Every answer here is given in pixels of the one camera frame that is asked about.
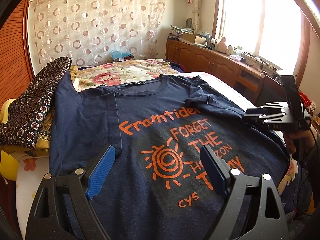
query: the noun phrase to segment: red plastic object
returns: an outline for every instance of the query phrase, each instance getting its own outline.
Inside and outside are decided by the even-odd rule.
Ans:
[[[302,92],[299,92],[300,98],[303,102],[304,107],[308,107],[311,105],[310,99]]]

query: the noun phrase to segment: wooden door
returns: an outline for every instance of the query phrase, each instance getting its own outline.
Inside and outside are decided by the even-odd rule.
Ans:
[[[239,70],[240,67],[236,63],[230,62],[229,59],[221,56],[215,57],[212,74],[230,87],[234,86]]]
[[[212,54],[207,53],[203,49],[196,49],[194,55],[194,69],[193,72],[206,72],[212,74],[212,63],[214,62],[214,57]]]
[[[194,72],[194,48],[188,44],[180,44],[179,45],[179,59],[177,63],[184,65],[186,68],[186,72]]]
[[[167,39],[167,46],[165,50],[166,59],[172,62],[176,62],[178,48],[179,48],[179,43],[177,41]]]
[[[0,107],[19,97],[33,79],[27,39],[29,0],[22,0],[0,30]]]

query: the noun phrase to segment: floral bedspread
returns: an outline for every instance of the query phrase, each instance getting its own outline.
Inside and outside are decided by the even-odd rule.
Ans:
[[[78,92],[99,85],[113,86],[122,83],[138,82],[158,77],[160,74],[175,74],[169,62],[162,59],[126,60],[107,63],[79,70]]]

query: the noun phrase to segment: window frame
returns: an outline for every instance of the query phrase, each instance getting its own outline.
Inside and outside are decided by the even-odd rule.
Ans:
[[[259,30],[263,30],[264,25],[264,6],[265,3],[262,3],[262,15],[259,25]],[[301,10],[301,39],[300,39],[300,48],[299,48],[299,54],[297,58],[297,62],[295,65],[295,69],[293,71],[293,75],[295,76],[296,83],[299,86],[306,68],[306,63],[308,59],[308,53],[309,53],[309,43],[310,43],[310,30],[311,25],[308,21],[308,19],[305,17],[305,15]],[[224,19],[225,19],[225,0],[216,0],[215,4],[215,11],[214,11],[214,18],[213,18],[213,28],[212,28],[212,37],[219,39],[222,37],[222,31],[223,31],[223,25],[224,25]],[[254,51],[255,55],[259,55],[260,45],[261,45],[261,38],[262,38],[262,31],[259,31],[259,37],[258,42],[256,44],[256,48]],[[274,68],[281,69],[277,65],[273,64],[272,62],[268,61],[267,59],[261,58],[262,60],[270,63]]]

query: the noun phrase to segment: t-shirt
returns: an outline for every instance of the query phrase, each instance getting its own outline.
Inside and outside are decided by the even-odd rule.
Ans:
[[[243,110],[200,77],[160,75],[80,93],[69,79],[65,74],[55,94],[50,172],[67,174],[104,144],[115,147],[116,160],[91,201],[112,240],[203,239],[223,204],[201,163],[203,145],[245,175],[269,173],[277,185],[286,172],[280,138],[246,126]]]

